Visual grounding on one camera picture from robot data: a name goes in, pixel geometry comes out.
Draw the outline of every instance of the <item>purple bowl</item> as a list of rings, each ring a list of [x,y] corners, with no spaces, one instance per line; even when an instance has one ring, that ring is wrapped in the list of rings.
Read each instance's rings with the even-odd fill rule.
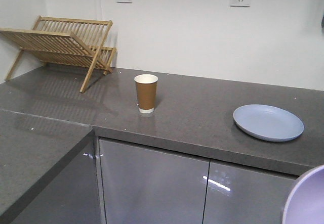
[[[324,223],[324,165],[296,179],[283,209],[282,224]]]

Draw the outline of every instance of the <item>brown paper cup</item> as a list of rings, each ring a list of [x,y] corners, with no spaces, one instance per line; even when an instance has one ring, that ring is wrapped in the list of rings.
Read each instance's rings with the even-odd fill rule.
[[[151,74],[142,74],[134,78],[137,101],[141,113],[151,113],[154,111],[157,79],[157,76]]]

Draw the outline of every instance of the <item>cabinet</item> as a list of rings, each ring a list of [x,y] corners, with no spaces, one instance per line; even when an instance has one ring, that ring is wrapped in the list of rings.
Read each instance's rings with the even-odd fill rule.
[[[294,179],[211,162],[204,224],[280,224]]]
[[[14,219],[12,224],[100,224],[92,140]]]
[[[209,161],[99,141],[109,224],[200,224]]]

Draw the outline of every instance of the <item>dish rack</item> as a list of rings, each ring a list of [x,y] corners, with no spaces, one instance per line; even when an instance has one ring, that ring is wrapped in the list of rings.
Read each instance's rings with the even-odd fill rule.
[[[80,88],[84,93],[94,69],[103,74],[110,67],[116,48],[104,47],[113,22],[39,16],[31,30],[0,28],[0,34],[14,42],[20,49],[5,80],[10,80],[25,51],[41,62],[80,66],[88,72]]]

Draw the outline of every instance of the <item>light blue plate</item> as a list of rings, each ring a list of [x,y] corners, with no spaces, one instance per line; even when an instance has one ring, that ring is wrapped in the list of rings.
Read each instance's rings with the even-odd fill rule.
[[[304,124],[296,115],[269,105],[249,104],[238,107],[233,118],[245,133],[271,142],[290,141],[304,131]]]

